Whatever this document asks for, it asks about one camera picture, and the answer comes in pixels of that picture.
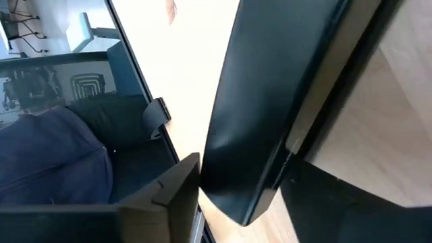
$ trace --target light wood surface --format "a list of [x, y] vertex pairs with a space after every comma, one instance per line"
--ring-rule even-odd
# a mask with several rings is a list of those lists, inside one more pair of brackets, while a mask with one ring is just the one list
[[[180, 158], [204, 149], [237, 4], [179, 0], [169, 25], [164, 1], [114, 1], [152, 95], [164, 97], [175, 121], [167, 128]], [[406, 0], [313, 161], [405, 206], [432, 203], [431, 4]], [[195, 92], [185, 96], [185, 89]], [[248, 227], [236, 225], [202, 193], [200, 205], [217, 242], [298, 241], [280, 193]]]

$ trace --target black plastic panel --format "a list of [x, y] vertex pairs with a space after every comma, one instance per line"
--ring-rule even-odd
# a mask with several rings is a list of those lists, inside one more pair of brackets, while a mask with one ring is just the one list
[[211, 116], [202, 189], [248, 225], [290, 162], [289, 128], [350, 1], [241, 1]]

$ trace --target wooden floor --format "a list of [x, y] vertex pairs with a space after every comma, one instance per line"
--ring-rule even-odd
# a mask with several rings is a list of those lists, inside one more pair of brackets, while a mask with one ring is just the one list
[[[313, 163], [406, 207], [432, 205], [432, 1], [406, 0]], [[239, 227], [210, 202], [217, 242], [297, 242], [280, 193]]]

